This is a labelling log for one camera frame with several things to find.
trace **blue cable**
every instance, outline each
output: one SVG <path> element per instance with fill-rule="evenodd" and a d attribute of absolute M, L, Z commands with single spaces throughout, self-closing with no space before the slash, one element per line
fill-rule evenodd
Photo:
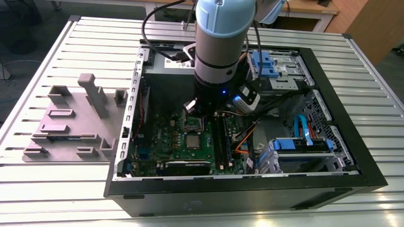
<path fill-rule="evenodd" d="M 14 99 L 10 99 L 10 100 L 0 100 L 0 103 L 6 103 L 6 102 L 11 102 L 14 100 L 19 99 L 19 97 L 14 98 Z"/>
<path fill-rule="evenodd" d="M 298 137 L 298 120 L 301 121 L 302 136 L 307 142 L 307 146 L 311 146 L 313 141 L 310 141 L 310 137 L 309 137 L 307 121 L 305 120 L 305 116 L 301 114 L 298 114 L 294 118 L 294 125 L 293 125 L 294 137 Z"/>

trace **black case frame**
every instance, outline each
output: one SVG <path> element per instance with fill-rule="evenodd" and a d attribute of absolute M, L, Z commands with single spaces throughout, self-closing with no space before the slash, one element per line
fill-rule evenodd
<path fill-rule="evenodd" d="M 263 47 L 299 52 L 359 174 L 111 181 L 111 161 L 103 196 L 131 217 L 314 209 L 387 185 L 311 50 Z"/>

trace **desk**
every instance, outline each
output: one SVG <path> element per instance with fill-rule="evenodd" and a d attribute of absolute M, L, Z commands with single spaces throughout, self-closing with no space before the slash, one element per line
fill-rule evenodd
<path fill-rule="evenodd" d="M 261 30 L 261 43 L 313 50 L 341 103 L 369 148 L 387 186 L 350 196 L 317 210 L 131 219 L 102 197 L 107 163 L 25 163 L 22 149 L 38 127 L 51 85 L 77 85 L 93 73 L 105 93 L 127 89 L 141 39 L 141 21 L 82 17 L 69 21 L 0 128 L 0 225 L 113 227 L 339 227 L 404 226 L 402 104 L 355 44 L 338 34 Z M 194 26 L 149 22 L 154 39 L 194 39 Z M 255 44 L 253 30 L 249 41 Z"/>
<path fill-rule="evenodd" d="M 175 0 L 142 0 L 142 1 L 141 0 L 61 0 L 61 1 L 111 4 L 111 5 L 123 5 L 123 6 L 141 6 L 145 9 L 145 14 L 149 14 L 155 7 L 159 7 L 166 3 L 174 2 Z M 337 15 L 339 12 L 331 2 L 329 3 L 327 7 L 322 7 L 317 5 L 315 0 L 289 0 L 289 5 L 290 5 L 289 17 L 310 18 L 318 20 L 313 28 L 313 32 L 323 32 L 333 16 Z M 182 4 L 171 6 L 170 8 L 190 9 L 191 1 L 186 1 Z M 279 13 L 281 17 L 285 16 L 285 12 L 286 12 L 286 4 L 283 5 L 282 12 Z"/>

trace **small green board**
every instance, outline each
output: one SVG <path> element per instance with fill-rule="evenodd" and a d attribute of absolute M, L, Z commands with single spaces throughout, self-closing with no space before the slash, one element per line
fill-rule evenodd
<path fill-rule="evenodd" d="M 227 117 L 226 120 L 227 129 L 230 134 L 237 131 L 237 123 L 234 117 Z M 242 169 L 242 163 L 239 159 L 233 160 L 233 168 L 219 170 L 214 166 L 214 149 L 211 138 L 210 123 L 203 121 L 202 132 L 197 133 L 189 131 L 183 133 L 182 130 L 182 113 L 174 113 L 171 115 L 153 116 L 153 134 L 151 144 L 149 147 L 149 160 L 175 161 L 175 160 L 198 160 L 211 163 L 211 175 L 238 174 Z M 198 125 L 198 118 L 186 116 L 186 125 Z M 186 147 L 186 137 L 197 136 L 199 139 L 198 148 Z M 141 164 L 143 176 L 153 176 L 155 174 L 153 164 Z"/>

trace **aluminum profile table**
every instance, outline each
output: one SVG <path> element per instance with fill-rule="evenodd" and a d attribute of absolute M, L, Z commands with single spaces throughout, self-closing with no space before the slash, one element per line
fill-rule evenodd
<path fill-rule="evenodd" d="M 0 224 L 54 226 L 404 226 L 404 109 L 354 42 L 338 34 L 259 30 L 266 45 L 313 50 L 377 161 L 387 186 L 317 210 L 131 219 L 102 197 L 107 163 L 25 163 L 21 160 L 49 104 L 51 85 L 73 92 L 79 73 L 93 73 L 105 93 L 127 88 L 141 21 L 75 17 L 67 21 L 0 129 Z M 191 41 L 194 27 L 149 22 L 150 39 Z M 253 31 L 249 41 L 255 43 Z"/>

